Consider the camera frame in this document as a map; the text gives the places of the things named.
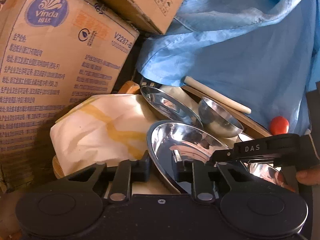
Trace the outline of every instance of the metal screw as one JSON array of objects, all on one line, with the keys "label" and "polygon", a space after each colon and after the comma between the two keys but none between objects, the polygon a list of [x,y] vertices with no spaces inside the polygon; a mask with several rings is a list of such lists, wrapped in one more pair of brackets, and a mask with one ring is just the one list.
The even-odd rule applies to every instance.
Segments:
[{"label": "metal screw", "polygon": [[110,195],[110,199],[113,201],[123,201],[125,200],[125,195],[122,193],[113,193]]},{"label": "metal screw", "polygon": [[210,194],[210,193],[207,193],[207,192],[204,192],[204,193],[200,193],[198,196],[197,196],[198,199],[202,200],[202,201],[210,201],[213,199],[213,195]]}]

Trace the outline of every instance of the wooden board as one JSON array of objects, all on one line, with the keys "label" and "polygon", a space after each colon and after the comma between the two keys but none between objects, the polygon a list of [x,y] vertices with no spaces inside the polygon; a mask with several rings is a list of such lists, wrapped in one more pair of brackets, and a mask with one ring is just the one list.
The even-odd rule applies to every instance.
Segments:
[{"label": "wooden board", "polygon": [[244,133],[251,136],[252,138],[258,139],[258,138],[271,136],[271,133],[267,129],[265,129],[263,126],[261,126],[260,124],[258,124],[254,120],[252,120],[250,117],[247,117],[245,114],[243,114],[243,113],[241,113],[241,112],[239,112],[229,106],[226,106],[223,103],[220,103],[220,102],[214,100],[213,98],[205,95],[204,93],[202,93],[199,90],[196,90],[192,87],[183,86],[182,89],[184,89],[186,92],[189,92],[188,93],[189,95],[192,94],[192,95],[195,95],[196,97],[198,97],[198,100],[196,100],[197,102],[199,102],[202,97],[207,97],[207,98],[210,98],[211,100],[215,101],[219,105],[221,105],[230,114],[232,114],[236,119],[238,119],[239,122],[242,123],[242,125],[244,127]]}]

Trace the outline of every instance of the yellow stripe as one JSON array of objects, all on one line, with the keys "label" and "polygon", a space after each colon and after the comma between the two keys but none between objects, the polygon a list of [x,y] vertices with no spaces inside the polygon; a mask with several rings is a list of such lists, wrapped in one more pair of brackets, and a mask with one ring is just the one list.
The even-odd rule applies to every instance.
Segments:
[{"label": "yellow stripe", "polygon": [[136,159],[142,158],[144,151],[141,151],[129,143],[129,140],[138,140],[138,141],[145,141],[146,140],[146,133],[136,132],[136,131],[118,131],[114,124],[111,117],[105,115],[102,111],[100,111],[97,107],[93,105],[86,105],[80,109],[80,111],[85,112],[93,116],[94,118],[104,122],[106,124],[106,131],[108,136],[116,141],[123,143],[127,146],[128,152]]},{"label": "yellow stripe", "polygon": [[97,98],[88,98],[87,100],[83,101],[81,104],[79,104],[78,106],[75,106],[74,108],[72,108],[69,112],[67,112],[64,116],[60,117],[57,121],[55,121],[55,123],[58,123],[60,121],[62,121],[63,119],[65,119],[67,116],[71,115],[72,113],[74,113],[75,111],[81,109],[81,107],[84,107],[87,104],[92,103],[93,101],[97,100]]}]

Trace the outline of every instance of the stainless steel bowl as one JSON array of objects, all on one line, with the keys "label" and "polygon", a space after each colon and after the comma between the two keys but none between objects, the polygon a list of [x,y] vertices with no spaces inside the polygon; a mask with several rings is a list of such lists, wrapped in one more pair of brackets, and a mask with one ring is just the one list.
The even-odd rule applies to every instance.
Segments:
[{"label": "stainless steel bowl", "polygon": [[238,135],[238,137],[239,137],[239,140],[240,140],[241,142],[247,142],[247,141],[253,140],[252,137],[250,137],[249,135],[246,135],[245,133],[240,133],[240,134]]},{"label": "stainless steel bowl", "polygon": [[174,159],[179,158],[183,162],[196,159],[206,163],[215,150],[228,149],[212,135],[194,126],[168,120],[151,125],[147,133],[147,145],[160,178],[168,189],[173,193],[189,194],[190,183],[175,181]]},{"label": "stainless steel bowl", "polygon": [[203,97],[200,101],[199,116],[205,130],[218,137],[232,138],[243,131],[236,118],[209,98]]},{"label": "stainless steel bowl", "polygon": [[151,86],[142,86],[140,91],[152,108],[156,110],[153,112],[159,119],[180,121],[203,129],[199,117],[172,96]]}]

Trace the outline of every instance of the orange label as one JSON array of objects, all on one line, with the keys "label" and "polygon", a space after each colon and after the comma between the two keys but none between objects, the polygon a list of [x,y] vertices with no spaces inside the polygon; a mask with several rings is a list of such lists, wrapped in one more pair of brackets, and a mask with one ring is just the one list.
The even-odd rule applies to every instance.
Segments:
[{"label": "orange label", "polygon": [[104,40],[106,40],[107,34],[110,31],[110,28],[108,26],[82,10],[79,11],[78,15],[74,19],[73,25],[80,28],[87,28],[90,32],[96,31],[96,36]]}]

